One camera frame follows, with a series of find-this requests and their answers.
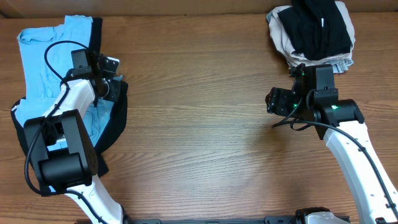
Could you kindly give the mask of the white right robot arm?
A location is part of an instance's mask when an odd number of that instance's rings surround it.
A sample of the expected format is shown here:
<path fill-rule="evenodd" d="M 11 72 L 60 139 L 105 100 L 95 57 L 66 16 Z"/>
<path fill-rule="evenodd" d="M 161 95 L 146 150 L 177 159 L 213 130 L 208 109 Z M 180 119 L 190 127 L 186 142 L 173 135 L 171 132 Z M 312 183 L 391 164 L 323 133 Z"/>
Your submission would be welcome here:
<path fill-rule="evenodd" d="M 282 117 L 275 127 L 314 127 L 337 160 L 361 223 L 397 223 L 397 189 L 371 143 L 364 116 L 354 100 L 341 100 L 331 65 L 290 69 L 291 89 L 273 87 L 267 112 Z"/>

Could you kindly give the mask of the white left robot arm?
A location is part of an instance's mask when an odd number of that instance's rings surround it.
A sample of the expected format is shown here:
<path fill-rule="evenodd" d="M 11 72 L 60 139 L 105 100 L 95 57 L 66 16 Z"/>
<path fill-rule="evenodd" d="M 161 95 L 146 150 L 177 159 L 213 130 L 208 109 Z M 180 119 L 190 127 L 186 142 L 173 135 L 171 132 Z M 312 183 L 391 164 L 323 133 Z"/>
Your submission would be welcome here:
<path fill-rule="evenodd" d="M 98 177 L 98 156 L 83 122 L 99 99 L 117 101 L 121 83 L 114 76 L 119 60 L 86 49 L 71 55 L 73 67 L 61 79 L 54 104 L 24 124 L 29 146 L 25 181 L 41 196 L 70 197 L 92 223 L 129 223 Z"/>

